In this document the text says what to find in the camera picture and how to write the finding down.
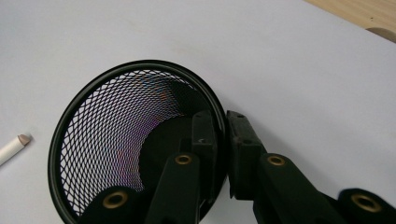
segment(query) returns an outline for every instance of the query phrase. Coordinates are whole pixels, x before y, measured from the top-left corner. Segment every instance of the mesh pen holder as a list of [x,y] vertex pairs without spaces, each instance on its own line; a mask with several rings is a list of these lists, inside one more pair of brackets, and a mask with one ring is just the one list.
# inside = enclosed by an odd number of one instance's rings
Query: mesh pen holder
[[[224,111],[198,76],[174,63],[139,61],[94,79],[66,108],[50,145],[49,189],[64,222],[76,223],[110,187],[155,188],[167,155],[190,134],[191,117],[204,110],[211,112],[219,142],[219,194],[226,176]],[[162,147],[147,143],[154,133]],[[201,217],[212,203],[202,203]]]

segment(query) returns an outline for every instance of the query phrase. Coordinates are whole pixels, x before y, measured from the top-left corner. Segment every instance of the brass rivet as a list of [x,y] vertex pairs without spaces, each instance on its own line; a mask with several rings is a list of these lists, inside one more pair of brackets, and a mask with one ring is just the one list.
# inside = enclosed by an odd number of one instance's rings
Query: brass rivet
[[175,161],[177,164],[187,165],[187,164],[191,163],[192,158],[188,155],[180,155],[175,158]]
[[270,157],[268,157],[267,160],[271,164],[276,165],[276,166],[282,166],[282,165],[284,165],[286,163],[285,159],[283,159],[283,158],[281,158],[279,156],[270,156]]
[[368,212],[377,213],[382,210],[381,205],[367,195],[355,193],[351,196],[351,199],[359,208]]
[[125,204],[126,201],[128,201],[128,194],[123,190],[119,190],[107,195],[103,199],[103,207],[108,209],[118,208]]

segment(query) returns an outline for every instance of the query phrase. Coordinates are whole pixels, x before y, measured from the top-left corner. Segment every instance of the metal mesh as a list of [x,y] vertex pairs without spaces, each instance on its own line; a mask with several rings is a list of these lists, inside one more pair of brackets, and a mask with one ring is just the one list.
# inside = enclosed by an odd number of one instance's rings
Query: metal mesh
[[70,119],[60,148],[65,198],[78,216],[104,189],[145,188],[139,175],[145,138],[161,122],[207,107],[189,101],[196,92],[176,75],[137,70],[111,77],[85,99]]

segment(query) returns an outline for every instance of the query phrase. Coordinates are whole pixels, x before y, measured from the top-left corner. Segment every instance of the pen tip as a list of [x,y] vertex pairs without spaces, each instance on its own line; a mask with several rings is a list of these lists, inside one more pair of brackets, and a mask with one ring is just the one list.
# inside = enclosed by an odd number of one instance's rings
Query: pen tip
[[20,139],[21,144],[23,144],[24,146],[26,146],[30,142],[30,137],[24,134],[18,135],[18,138]]

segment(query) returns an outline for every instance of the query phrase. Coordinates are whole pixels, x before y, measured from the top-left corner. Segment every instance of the white pen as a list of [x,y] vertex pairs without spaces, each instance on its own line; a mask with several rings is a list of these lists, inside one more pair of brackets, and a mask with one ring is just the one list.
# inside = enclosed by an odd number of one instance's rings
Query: white pen
[[30,142],[30,137],[20,134],[4,147],[0,148],[0,165],[21,151]]

